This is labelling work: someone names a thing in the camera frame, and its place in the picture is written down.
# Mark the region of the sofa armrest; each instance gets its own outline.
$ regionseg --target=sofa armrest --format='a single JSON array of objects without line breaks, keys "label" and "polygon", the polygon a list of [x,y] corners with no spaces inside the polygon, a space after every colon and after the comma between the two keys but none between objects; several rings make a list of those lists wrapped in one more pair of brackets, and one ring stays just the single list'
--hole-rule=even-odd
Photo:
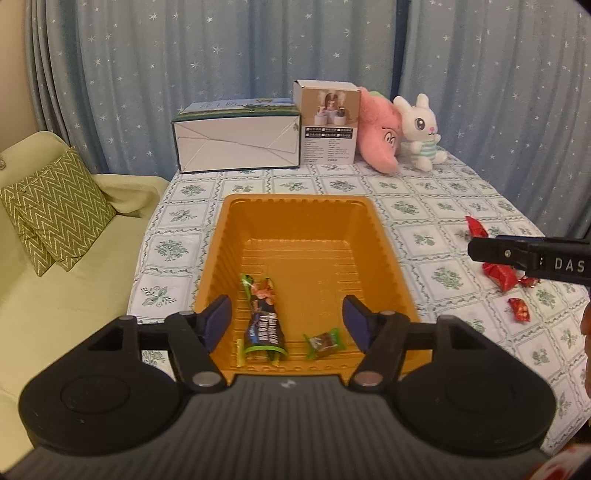
[{"label": "sofa armrest", "polygon": [[149,219],[168,186],[161,177],[98,174],[92,179],[107,201],[125,216]]}]

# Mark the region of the blue curtain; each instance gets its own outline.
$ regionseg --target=blue curtain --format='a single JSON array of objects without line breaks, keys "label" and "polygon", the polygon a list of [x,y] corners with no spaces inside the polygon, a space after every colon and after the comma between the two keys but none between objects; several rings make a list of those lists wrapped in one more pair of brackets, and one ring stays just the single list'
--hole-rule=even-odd
[{"label": "blue curtain", "polygon": [[291,96],[294,79],[388,93],[391,0],[28,0],[40,127],[97,173],[176,171],[170,121],[192,102]]},{"label": "blue curtain", "polygon": [[574,0],[412,0],[401,95],[547,235],[591,225],[591,18]]}]

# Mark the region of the white box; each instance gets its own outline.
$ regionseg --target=white box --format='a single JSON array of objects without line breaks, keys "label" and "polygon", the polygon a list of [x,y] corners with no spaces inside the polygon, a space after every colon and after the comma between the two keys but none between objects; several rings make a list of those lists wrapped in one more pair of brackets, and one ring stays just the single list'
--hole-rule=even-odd
[{"label": "white box", "polygon": [[360,98],[357,86],[349,82],[294,82],[294,103],[301,114],[302,163],[353,163]]},{"label": "white box", "polygon": [[172,123],[181,173],[300,164],[300,114],[288,98],[192,103]]}]

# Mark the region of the floral tablecloth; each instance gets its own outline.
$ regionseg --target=floral tablecloth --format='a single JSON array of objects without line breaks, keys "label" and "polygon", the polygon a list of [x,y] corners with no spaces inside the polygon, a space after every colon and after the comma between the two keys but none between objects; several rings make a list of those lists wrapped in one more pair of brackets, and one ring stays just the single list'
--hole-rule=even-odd
[{"label": "floral tablecloth", "polygon": [[[541,232],[471,168],[453,156],[424,173],[402,166],[382,175],[364,162],[177,174],[152,216],[139,255],[129,314],[163,320],[192,308],[223,199],[231,193],[359,194],[374,201],[424,322],[454,314],[501,345],[554,389],[558,409],[544,442],[555,452],[591,416],[584,391],[583,287],[543,281],[502,294],[466,254],[471,215],[492,235]],[[531,322],[517,323],[507,299],[522,297]],[[144,361],[170,373],[166,352]]]}]

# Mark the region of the pink plush toy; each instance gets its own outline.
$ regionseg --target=pink plush toy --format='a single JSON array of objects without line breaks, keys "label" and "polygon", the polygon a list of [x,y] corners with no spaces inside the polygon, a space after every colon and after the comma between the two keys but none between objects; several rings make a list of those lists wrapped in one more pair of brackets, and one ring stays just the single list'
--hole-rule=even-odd
[{"label": "pink plush toy", "polygon": [[357,147],[363,159],[382,173],[398,168],[402,116],[386,97],[361,87]]}]

